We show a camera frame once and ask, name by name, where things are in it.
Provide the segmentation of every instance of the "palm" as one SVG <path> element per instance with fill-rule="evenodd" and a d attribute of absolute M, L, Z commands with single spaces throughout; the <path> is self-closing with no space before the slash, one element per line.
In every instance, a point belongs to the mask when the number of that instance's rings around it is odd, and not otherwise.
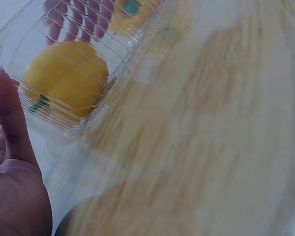
<path fill-rule="evenodd" d="M 9 98 L 1 97 L 4 90 Z M 0 236 L 50 235 L 51 229 L 50 202 L 18 94 L 0 70 Z"/>

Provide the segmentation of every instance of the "wooden surface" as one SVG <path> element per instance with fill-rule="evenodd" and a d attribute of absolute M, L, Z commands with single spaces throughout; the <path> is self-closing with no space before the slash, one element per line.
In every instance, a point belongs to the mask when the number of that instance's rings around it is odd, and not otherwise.
<path fill-rule="evenodd" d="M 56 159 L 57 235 L 295 235 L 295 0 L 198 1 Z"/>

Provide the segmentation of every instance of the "plastic container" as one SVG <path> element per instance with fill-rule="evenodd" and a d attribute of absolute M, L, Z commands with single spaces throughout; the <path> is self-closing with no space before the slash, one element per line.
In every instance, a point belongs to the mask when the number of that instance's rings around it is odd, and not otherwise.
<path fill-rule="evenodd" d="M 103 4 L 102 0 L 93 0 L 93 4 L 97 4 L 97 7 L 92 7 L 91 1 L 32 0 L 0 31 L 0 64 L 13 79 L 20 82 L 18 91 L 27 121 L 32 122 L 37 128 L 52 132 L 57 129 L 62 133 L 72 134 L 80 132 L 87 122 L 96 119 L 99 111 L 103 109 L 103 101 L 107 93 L 114 90 L 115 86 L 122 83 L 122 78 L 130 73 L 134 62 L 139 59 L 144 48 L 148 46 L 149 39 L 153 38 L 157 32 L 162 17 L 176 3 L 175 0 L 116 0 L 116 2 L 104 0 L 108 4 Z M 93 18 L 90 17 L 90 11 L 93 13 Z M 87 28 L 87 21 L 93 24 L 94 30 Z M 57 25 L 61 29 L 57 40 L 51 36 L 51 24 Z M 79 92 L 72 92 L 71 95 L 58 96 L 56 94 L 52 96 L 51 94 L 57 92 L 49 92 L 51 89 L 43 91 L 43 89 L 33 88 L 31 83 L 24 82 L 24 71 L 31 61 L 47 48 L 58 47 L 61 42 L 68 40 L 68 36 L 74 41 L 81 41 L 82 38 L 89 39 L 86 42 L 96 51 L 96 57 L 102 58 L 107 65 L 109 74 L 107 77 L 88 75 L 92 80 L 102 80 L 100 81 L 101 92 L 83 93 L 80 89 Z M 75 50 L 79 52 L 79 49 L 73 47 L 72 51 Z M 76 62 L 75 66 L 84 63 L 82 60 L 79 61 L 77 53 L 69 53 L 67 57 Z M 75 75 L 83 75 L 84 73 L 85 75 L 87 69 L 84 67 L 81 73 L 79 71 L 73 72 L 71 68 L 63 72 L 68 78 L 70 73 Z M 34 74 L 33 77 L 38 78 L 39 76 L 41 75 Z M 50 80 L 53 76 L 52 72 L 48 76 Z M 45 77 L 41 77 L 40 83 L 44 83 Z M 53 79 L 60 81 L 63 77 Z M 66 90 L 73 91 L 72 86 L 78 88 L 79 83 L 85 85 L 83 79 L 84 77 L 80 77 L 76 78 L 74 82 L 71 81 L 71 87 L 65 80 L 62 80 L 57 85 L 58 91 L 62 90 L 63 93 Z M 78 116 L 76 114 L 79 114 L 79 111 L 89 107 L 83 107 L 81 104 L 73 107 L 68 102 L 58 99 L 58 97 L 66 96 L 70 96 L 66 100 L 75 101 L 79 101 L 82 96 L 96 97 L 96 102 L 88 109 L 91 112 L 82 112 L 80 114 L 87 114 Z"/>

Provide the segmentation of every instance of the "green pepper stem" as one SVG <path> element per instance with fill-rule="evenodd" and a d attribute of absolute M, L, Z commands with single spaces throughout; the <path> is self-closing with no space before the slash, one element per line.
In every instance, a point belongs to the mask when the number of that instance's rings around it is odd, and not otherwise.
<path fill-rule="evenodd" d="M 29 108 L 29 111 L 31 113 L 36 113 L 43 106 L 48 106 L 47 102 L 49 102 L 49 99 L 41 94 L 37 102 Z"/>

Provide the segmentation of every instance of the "white surface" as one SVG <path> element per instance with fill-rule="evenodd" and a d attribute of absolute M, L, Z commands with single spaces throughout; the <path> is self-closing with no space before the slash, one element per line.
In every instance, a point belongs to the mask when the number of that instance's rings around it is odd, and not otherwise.
<path fill-rule="evenodd" d="M 30 0 L 0 0 L 0 29 Z"/>

